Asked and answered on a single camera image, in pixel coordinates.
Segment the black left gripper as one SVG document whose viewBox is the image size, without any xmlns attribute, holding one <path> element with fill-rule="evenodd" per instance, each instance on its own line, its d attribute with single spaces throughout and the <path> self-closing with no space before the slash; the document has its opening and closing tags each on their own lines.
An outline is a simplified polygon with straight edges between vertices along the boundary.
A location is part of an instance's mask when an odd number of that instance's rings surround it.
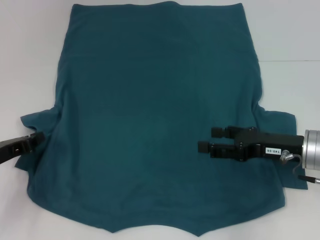
<svg viewBox="0 0 320 240">
<path fill-rule="evenodd" d="M 43 132 L 35 132 L 28 136 L 13 138 L 0 142 L 0 163 L 3 164 L 15 157 L 33 152 L 45 141 Z"/>
</svg>

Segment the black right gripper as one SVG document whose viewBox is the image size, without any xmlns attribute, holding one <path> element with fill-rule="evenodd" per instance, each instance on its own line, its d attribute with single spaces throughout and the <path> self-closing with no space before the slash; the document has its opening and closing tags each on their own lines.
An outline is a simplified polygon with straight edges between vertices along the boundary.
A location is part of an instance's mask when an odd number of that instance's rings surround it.
<svg viewBox="0 0 320 240">
<path fill-rule="evenodd" d="M 234 139 L 234 145 L 199 141 L 199 153 L 209 154 L 211 158 L 239 161 L 253 158 L 279 159 L 284 150 L 300 155 L 304 143 L 304 137 L 301 135 L 268 133 L 255 127 L 212 127 L 211 137 Z"/>
</svg>

